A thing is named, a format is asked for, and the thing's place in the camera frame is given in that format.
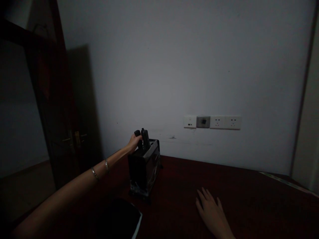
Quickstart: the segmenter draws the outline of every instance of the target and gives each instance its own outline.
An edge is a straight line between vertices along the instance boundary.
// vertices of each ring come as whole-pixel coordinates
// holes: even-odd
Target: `light switch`
[[[197,116],[196,127],[197,128],[209,128],[210,116]]]
[[[197,116],[184,116],[184,128],[196,128],[196,117]]]

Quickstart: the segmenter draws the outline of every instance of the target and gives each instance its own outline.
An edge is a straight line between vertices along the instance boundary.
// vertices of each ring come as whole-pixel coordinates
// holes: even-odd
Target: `electrical outlet panel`
[[[242,117],[225,116],[225,128],[240,130],[242,128]]]
[[[196,128],[197,116],[184,116],[184,128]]]
[[[197,128],[209,128],[210,116],[197,116],[196,127]]]
[[[211,116],[209,128],[225,129],[225,116]]]

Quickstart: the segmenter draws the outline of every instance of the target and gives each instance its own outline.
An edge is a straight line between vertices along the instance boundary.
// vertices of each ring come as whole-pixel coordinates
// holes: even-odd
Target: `wooden table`
[[[164,169],[152,189],[151,205],[128,195],[129,170],[123,160],[54,226],[52,238],[94,238],[96,218],[116,197],[142,212],[137,238],[212,238],[195,206],[201,187],[220,198],[237,239],[319,238],[318,198],[253,170],[161,159]]]

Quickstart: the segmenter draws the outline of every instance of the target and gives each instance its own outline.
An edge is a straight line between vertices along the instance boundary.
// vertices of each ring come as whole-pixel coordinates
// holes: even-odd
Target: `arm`
[[[130,142],[107,159],[108,167],[111,169],[119,160],[134,152],[142,136],[132,135]],[[94,171],[103,178],[106,174],[105,160],[94,166]],[[35,209],[23,222],[13,231],[13,236],[17,238],[37,238],[43,235],[58,216],[65,211],[73,202],[86,194],[95,184],[97,179],[92,170],[82,173],[71,182],[64,185],[37,209]]]

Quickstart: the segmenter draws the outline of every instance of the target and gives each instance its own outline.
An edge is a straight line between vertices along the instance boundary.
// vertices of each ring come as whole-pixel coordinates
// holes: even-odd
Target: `bangle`
[[[109,171],[109,166],[107,164],[107,159],[105,159],[105,167],[106,167],[106,172],[109,173],[110,171]]]
[[[97,179],[97,181],[99,181],[99,177],[98,177],[97,174],[95,173],[94,168],[92,167],[91,169],[92,169],[92,173],[94,174],[94,177]]]

